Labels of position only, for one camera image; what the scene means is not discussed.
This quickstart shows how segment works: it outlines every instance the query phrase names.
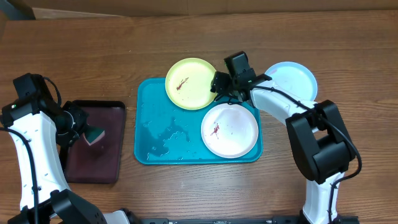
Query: sponge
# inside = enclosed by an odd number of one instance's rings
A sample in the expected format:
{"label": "sponge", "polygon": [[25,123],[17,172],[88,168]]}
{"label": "sponge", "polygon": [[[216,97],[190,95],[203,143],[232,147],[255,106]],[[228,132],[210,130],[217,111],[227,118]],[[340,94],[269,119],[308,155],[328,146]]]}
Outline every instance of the sponge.
{"label": "sponge", "polygon": [[93,126],[88,126],[87,130],[83,133],[83,137],[89,146],[98,142],[104,136],[105,136],[105,130]]}

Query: wooden table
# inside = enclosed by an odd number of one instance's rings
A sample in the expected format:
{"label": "wooden table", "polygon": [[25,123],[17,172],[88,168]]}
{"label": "wooden table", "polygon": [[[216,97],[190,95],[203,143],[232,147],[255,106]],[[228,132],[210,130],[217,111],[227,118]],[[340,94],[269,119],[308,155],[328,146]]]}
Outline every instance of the wooden table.
{"label": "wooden table", "polygon": [[[285,127],[262,114],[264,152],[252,164],[144,166],[133,156],[137,87],[178,60],[223,59],[245,50],[257,73],[281,61],[307,66],[317,101],[334,101],[363,157],[341,185],[338,211],[362,223],[397,223],[398,11],[310,12],[7,22],[0,46],[0,105],[16,99],[12,79],[50,77],[64,100],[121,100],[127,106],[119,180],[70,184],[103,212],[141,218],[262,218],[298,214],[305,179]],[[19,213],[15,147],[0,134],[0,220]],[[351,163],[349,172],[356,169]]]}

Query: plate rim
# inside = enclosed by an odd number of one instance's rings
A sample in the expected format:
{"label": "plate rim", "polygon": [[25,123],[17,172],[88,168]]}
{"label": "plate rim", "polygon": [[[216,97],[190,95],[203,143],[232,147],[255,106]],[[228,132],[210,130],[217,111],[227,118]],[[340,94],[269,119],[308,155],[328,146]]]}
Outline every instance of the plate rim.
{"label": "plate rim", "polygon": [[313,75],[313,73],[312,73],[306,66],[304,66],[304,65],[302,65],[302,64],[300,64],[300,63],[297,63],[297,62],[289,62],[289,61],[286,61],[286,62],[278,62],[278,63],[272,65],[271,67],[269,67],[269,68],[264,72],[264,74],[265,74],[265,75],[268,75],[269,72],[271,72],[272,70],[274,70],[274,69],[276,69],[276,68],[279,68],[279,67],[294,67],[294,68],[297,68],[297,69],[303,71],[303,73],[306,74],[307,77],[309,77],[309,79],[311,80],[311,84],[312,84],[312,86],[313,86],[313,91],[312,91],[311,99],[306,99],[306,100],[311,100],[311,101],[314,101],[314,100],[315,100],[315,98],[316,98],[317,95],[318,95],[318,82],[317,82],[317,79],[315,78],[315,76]]}
{"label": "plate rim", "polygon": [[[211,111],[216,110],[217,107],[221,107],[221,106],[230,106],[230,107],[238,106],[238,107],[240,107],[240,108],[241,108],[241,111],[244,111],[246,114],[249,115],[250,120],[252,121],[252,124],[255,124],[255,125],[253,125],[253,126],[254,126],[254,129],[255,129],[255,131],[254,131],[254,132],[255,132],[255,134],[254,134],[254,135],[255,135],[255,140],[253,141],[252,146],[251,146],[251,147],[248,147],[248,149],[246,149],[245,151],[242,151],[241,153],[239,153],[239,154],[237,154],[237,155],[229,156],[229,155],[220,154],[219,152],[216,152],[216,151],[212,150],[212,148],[211,148],[209,145],[207,145],[207,143],[206,143],[206,141],[205,141],[205,138],[204,138],[205,133],[204,133],[204,129],[203,129],[204,127],[203,127],[203,125],[204,125],[204,122],[205,122],[206,118],[209,116],[209,114],[210,114]],[[258,124],[257,124],[257,120],[256,120],[256,118],[254,117],[254,115],[253,115],[248,109],[246,109],[244,106],[241,106],[241,105],[238,105],[238,104],[229,105],[228,103],[221,103],[221,104],[218,104],[217,106],[213,107],[212,109],[210,109],[210,110],[205,114],[205,116],[203,117],[203,119],[202,119],[202,121],[201,121],[201,125],[200,125],[200,134],[201,134],[201,138],[202,138],[203,143],[205,144],[205,146],[206,146],[213,154],[215,154],[215,155],[217,155],[217,156],[220,156],[220,157],[222,157],[222,158],[226,158],[226,159],[235,159],[235,158],[239,158],[239,157],[242,157],[242,156],[246,155],[246,154],[249,153],[249,152],[253,149],[253,147],[256,145],[256,143],[257,143],[257,141],[258,141],[258,139],[259,139],[259,126],[258,126]]]}
{"label": "plate rim", "polygon": [[216,68],[215,68],[210,62],[207,62],[206,60],[203,60],[203,59],[201,59],[201,58],[190,57],[190,58],[181,59],[181,60],[179,60],[178,62],[175,62],[175,63],[173,64],[173,66],[170,67],[170,69],[168,70],[168,72],[167,72],[167,74],[166,74],[166,79],[165,79],[166,94],[167,94],[168,98],[169,98],[176,106],[178,106],[179,108],[182,108],[182,109],[185,109],[185,110],[199,110],[199,109],[205,108],[206,106],[210,105],[210,103],[213,102],[214,99],[209,100],[209,102],[207,102],[205,105],[197,106],[197,107],[194,107],[194,108],[183,107],[181,104],[177,103],[177,102],[171,97],[171,94],[169,93],[169,88],[167,88],[167,84],[169,83],[169,81],[168,81],[169,79],[168,79],[168,78],[169,78],[169,76],[171,76],[171,72],[170,72],[170,71],[171,71],[173,68],[179,66],[180,64],[182,64],[182,63],[184,63],[185,61],[188,61],[188,60],[196,60],[196,61],[198,61],[198,62],[200,62],[200,63],[202,63],[202,64],[205,64],[205,65],[207,65],[207,66],[210,66],[210,68],[212,68],[212,69],[214,70],[214,72],[217,71]]}

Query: food residue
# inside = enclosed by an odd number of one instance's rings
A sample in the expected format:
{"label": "food residue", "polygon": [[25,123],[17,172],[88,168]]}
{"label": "food residue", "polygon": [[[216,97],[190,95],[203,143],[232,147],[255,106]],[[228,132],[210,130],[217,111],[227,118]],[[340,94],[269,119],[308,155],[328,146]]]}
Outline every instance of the food residue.
{"label": "food residue", "polygon": [[273,70],[270,75],[274,74],[276,71],[278,71],[278,69]]}
{"label": "food residue", "polygon": [[220,129],[220,127],[218,126],[218,123],[216,124],[216,127],[214,128],[213,133],[210,134],[210,136],[212,136],[213,134],[216,134],[217,139],[218,139],[218,135],[217,135],[217,131]]}
{"label": "food residue", "polygon": [[188,79],[189,79],[189,77],[186,78],[185,80],[181,80],[181,83],[177,86],[177,90],[180,90],[181,87],[182,87],[182,85],[183,85]]}

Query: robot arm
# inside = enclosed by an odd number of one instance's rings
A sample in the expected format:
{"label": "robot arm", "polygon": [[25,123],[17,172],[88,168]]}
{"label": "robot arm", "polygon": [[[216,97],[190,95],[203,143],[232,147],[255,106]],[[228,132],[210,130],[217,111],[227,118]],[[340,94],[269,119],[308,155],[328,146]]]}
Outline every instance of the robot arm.
{"label": "robot arm", "polygon": [[[306,201],[302,211],[306,222],[329,223],[329,213],[334,220],[337,217],[338,186],[334,189],[329,211],[331,186],[344,176],[355,153],[346,146],[341,136],[325,126],[314,113],[321,114],[345,136],[349,136],[336,105],[331,101],[316,103],[300,99],[278,86],[271,77],[265,74],[256,76],[244,52],[236,53],[224,61],[229,74],[216,72],[211,83],[211,91],[218,94],[216,99],[228,96],[240,102],[245,101],[286,125],[293,157],[307,179]],[[291,99],[278,91],[289,95]],[[297,102],[307,109],[299,107]],[[319,130],[327,130],[328,134],[324,138],[315,139],[313,134]]]}
{"label": "robot arm", "polygon": [[129,224],[124,211],[102,214],[93,204],[70,191],[65,180],[56,144],[71,146],[87,130],[86,114],[77,105],[54,102],[41,75],[26,74],[14,80],[19,99],[2,109],[0,121],[29,142],[35,167],[39,204],[34,205],[30,159],[22,139],[10,133],[17,149],[21,172],[21,213],[8,223],[49,223],[58,215],[63,223]]}

